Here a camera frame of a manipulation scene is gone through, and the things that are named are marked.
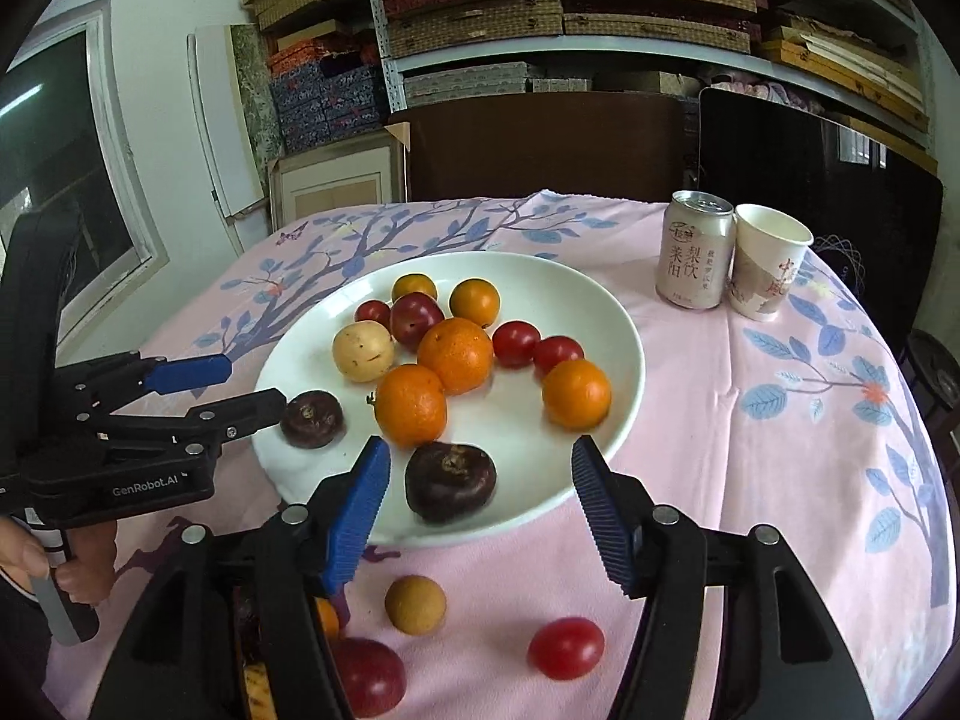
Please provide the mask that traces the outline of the person's left hand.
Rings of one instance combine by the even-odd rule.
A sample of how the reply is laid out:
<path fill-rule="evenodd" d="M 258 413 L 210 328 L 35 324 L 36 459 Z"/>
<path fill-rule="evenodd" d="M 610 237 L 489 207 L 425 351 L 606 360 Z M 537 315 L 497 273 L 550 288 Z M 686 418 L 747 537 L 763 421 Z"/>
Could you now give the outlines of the person's left hand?
<path fill-rule="evenodd" d="M 43 545 L 11 518 L 3 517 L 2 574 L 29 592 L 35 578 L 47 577 L 52 571 L 60 590 L 73 603 L 98 606 L 116 582 L 116 536 L 116 522 L 71 530 L 68 541 L 73 557 L 52 571 Z"/>

